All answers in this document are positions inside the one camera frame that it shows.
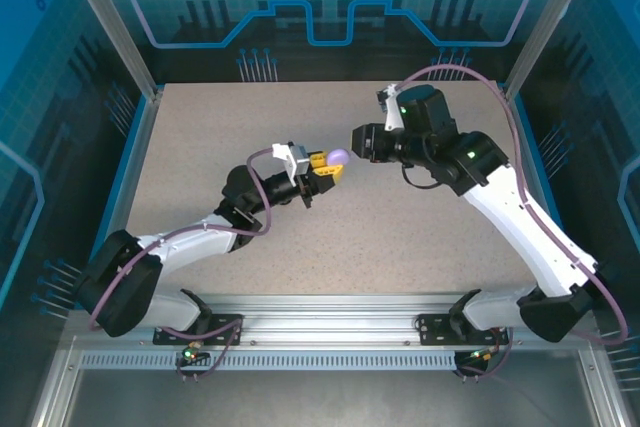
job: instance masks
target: beige table surface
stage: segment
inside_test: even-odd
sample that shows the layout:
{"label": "beige table surface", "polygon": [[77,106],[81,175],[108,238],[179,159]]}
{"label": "beige table surface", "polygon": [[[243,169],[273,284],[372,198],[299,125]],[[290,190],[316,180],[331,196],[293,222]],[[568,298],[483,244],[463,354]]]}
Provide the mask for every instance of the beige table surface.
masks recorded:
{"label": "beige table surface", "polygon": [[[128,230],[166,232],[208,215],[227,173],[275,142],[307,150],[349,148],[353,128],[384,122],[385,82],[169,84],[165,87]],[[460,131],[481,130],[512,157],[504,114],[476,82],[435,83]],[[269,176],[279,161],[256,163]],[[426,172],[409,171],[416,183]],[[533,279],[511,246],[473,207],[441,187],[404,183],[398,164],[353,159],[342,182],[273,211],[269,235],[229,255],[185,267],[166,283],[198,293],[332,294],[461,292]]]}

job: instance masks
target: black cable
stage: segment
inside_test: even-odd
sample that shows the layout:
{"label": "black cable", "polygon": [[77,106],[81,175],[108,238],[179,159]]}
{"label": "black cable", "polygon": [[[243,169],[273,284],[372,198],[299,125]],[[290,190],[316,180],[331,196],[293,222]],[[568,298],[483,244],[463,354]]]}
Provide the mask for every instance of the black cable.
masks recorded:
{"label": "black cable", "polygon": [[440,187],[442,185],[442,183],[440,183],[440,182],[435,182],[435,183],[430,184],[430,185],[416,185],[416,184],[414,184],[409,179],[409,176],[407,175],[407,168],[404,165],[402,166],[402,178],[411,187],[415,187],[416,189],[420,189],[420,190],[431,190],[431,189],[435,189],[436,187]]}

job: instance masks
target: enclosure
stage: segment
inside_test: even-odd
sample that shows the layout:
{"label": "enclosure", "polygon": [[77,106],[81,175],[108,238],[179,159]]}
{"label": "enclosure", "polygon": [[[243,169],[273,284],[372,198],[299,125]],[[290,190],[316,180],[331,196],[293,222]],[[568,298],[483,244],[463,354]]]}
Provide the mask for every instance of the enclosure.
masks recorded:
{"label": "enclosure", "polygon": [[[0,0],[0,11],[2,425],[636,425],[640,0]],[[384,119],[377,91],[439,64],[504,93],[531,194],[613,272],[624,344],[517,329],[502,378],[463,384],[447,368],[456,349],[421,345],[416,315],[535,279],[451,191],[355,159],[311,209],[274,209],[264,239],[167,278],[245,316],[219,372],[185,385],[179,348],[154,345],[153,329],[88,330],[71,291],[110,233],[201,219],[230,169],[273,143],[349,149],[355,127]],[[420,82],[445,94],[461,131],[514,157],[481,82],[454,68]],[[605,302],[581,328],[618,329]]]}

